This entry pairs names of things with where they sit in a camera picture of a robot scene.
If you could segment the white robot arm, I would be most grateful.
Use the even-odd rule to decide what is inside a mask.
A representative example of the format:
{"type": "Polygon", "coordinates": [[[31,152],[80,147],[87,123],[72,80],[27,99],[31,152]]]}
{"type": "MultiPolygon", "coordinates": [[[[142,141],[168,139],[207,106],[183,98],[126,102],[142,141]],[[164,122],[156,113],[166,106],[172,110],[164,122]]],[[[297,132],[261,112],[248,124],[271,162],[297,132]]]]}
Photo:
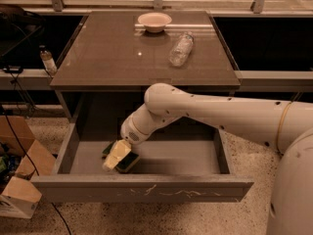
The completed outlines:
{"type": "Polygon", "coordinates": [[[192,94],[155,83],[110,143],[112,170],[134,145],[180,118],[190,118],[282,155],[270,197],[266,235],[313,235],[313,104],[192,94]]]}

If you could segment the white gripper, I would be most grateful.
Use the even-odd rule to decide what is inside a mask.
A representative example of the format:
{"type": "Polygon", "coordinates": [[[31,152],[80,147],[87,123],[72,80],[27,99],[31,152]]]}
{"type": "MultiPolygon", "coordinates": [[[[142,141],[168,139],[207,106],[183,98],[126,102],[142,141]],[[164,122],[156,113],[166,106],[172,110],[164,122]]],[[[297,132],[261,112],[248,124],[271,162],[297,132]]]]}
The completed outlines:
{"type": "Polygon", "coordinates": [[[124,140],[116,140],[110,145],[102,168],[105,171],[113,170],[130,153],[130,144],[141,144],[152,135],[152,132],[153,126],[149,117],[130,115],[120,129],[120,135],[124,140]]]}

